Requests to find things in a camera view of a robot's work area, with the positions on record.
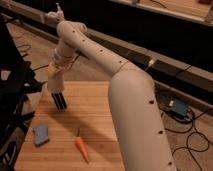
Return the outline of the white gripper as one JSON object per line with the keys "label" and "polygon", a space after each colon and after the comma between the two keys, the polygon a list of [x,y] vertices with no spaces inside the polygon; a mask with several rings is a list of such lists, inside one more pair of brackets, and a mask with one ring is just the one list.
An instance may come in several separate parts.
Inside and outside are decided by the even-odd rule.
{"label": "white gripper", "polygon": [[66,57],[55,53],[48,65],[48,76],[54,77],[59,73],[63,73],[65,70],[68,70],[71,67],[72,63],[72,56]]}

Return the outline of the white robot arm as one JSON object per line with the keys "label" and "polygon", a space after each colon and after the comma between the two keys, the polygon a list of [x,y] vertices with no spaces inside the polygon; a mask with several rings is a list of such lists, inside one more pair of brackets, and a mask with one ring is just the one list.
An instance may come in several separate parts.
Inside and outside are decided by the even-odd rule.
{"label": "white robot arm", "polygon": [[66,107],[63,72],[79,52],[112,79],[108,103],[125,171],[178,171],[165,133],[152,77],[135,64],[86,36],[79,22],[57,25],[59,42],[48,67],[48,90],[59,109]]}

